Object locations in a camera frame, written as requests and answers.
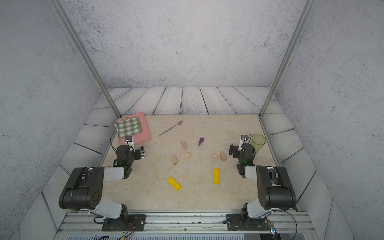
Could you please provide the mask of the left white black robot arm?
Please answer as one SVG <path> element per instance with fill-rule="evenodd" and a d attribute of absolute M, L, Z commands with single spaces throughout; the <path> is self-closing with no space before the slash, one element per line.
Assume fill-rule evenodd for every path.
<path fill-rule="evenodd" d="M 134 161 L 145 157 L 145 147 L 135 150 L 129 145 L 121 145 L 115 153 L 111 167 L 75 168 L 59 197 L 59 207 L 90 212 L 107 223 L 129 222 L 127 207 L 104 197 L 103 187 L 105 183 L 127 179 Z"/>

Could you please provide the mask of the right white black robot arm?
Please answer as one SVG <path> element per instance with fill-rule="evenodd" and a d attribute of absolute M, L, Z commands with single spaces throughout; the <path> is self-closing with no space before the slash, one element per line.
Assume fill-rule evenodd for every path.
<path fill-rule="evenodd" d="M 293 185 L 284 167 L 254 164 L 256 149 L 251 144 L 230 145 L 229 155 L 238 159 L 239 175 L 257 182 L 258 198 L 241 209 L 240 222 L 253 224 L 267 218 L 274 211 L 287 211 L 297 205 Z"/>

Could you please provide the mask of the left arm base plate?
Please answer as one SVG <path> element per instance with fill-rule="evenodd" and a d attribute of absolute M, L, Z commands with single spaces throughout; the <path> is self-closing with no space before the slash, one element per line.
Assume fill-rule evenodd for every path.
<path fill-rule="evenodd" d="M 135 214 L 126 215 L 118 219 L 104 220 L 103 232 L 142 232 L 144 231 L 147 215 Z"/>

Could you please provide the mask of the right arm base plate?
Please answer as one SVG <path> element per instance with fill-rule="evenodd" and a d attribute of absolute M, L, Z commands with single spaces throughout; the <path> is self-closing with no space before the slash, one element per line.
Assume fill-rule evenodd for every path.
<path fill-rule="evenodd" d="M 240 214 L 227 214 L 222 222 L 228 231 L 269 231 L 270 226 L 264 219 L 248 219 Z"/>

